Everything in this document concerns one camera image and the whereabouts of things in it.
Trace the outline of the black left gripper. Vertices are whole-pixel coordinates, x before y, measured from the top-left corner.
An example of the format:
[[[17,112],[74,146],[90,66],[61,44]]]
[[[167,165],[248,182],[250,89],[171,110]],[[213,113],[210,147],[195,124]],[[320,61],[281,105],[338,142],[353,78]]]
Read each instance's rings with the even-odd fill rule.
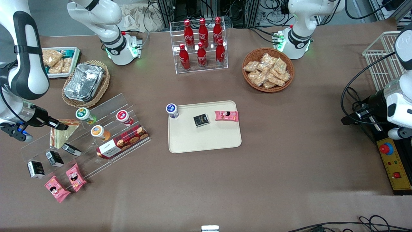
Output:
[[[349,114],[341,119],[343,125],[358,125],[374,123],[375,125],[387,125],[387,103],[384,90],[377,91],[362,101],[357,101],[354,110],[356,114]]]

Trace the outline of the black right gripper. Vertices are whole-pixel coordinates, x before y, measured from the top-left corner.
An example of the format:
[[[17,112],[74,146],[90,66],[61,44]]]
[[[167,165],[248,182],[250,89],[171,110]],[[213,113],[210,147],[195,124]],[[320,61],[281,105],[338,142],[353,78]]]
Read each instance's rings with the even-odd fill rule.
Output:
[[[55,130],[60,130],[60,131],[64,131],[68,129],[68,125],[60,122],[57,119],[50,118],[47,110],[41,107],[32,107],[32,110],[34,110],[34,114],[32,117],[32,126],[42,127],[44,125],[47,125]]]

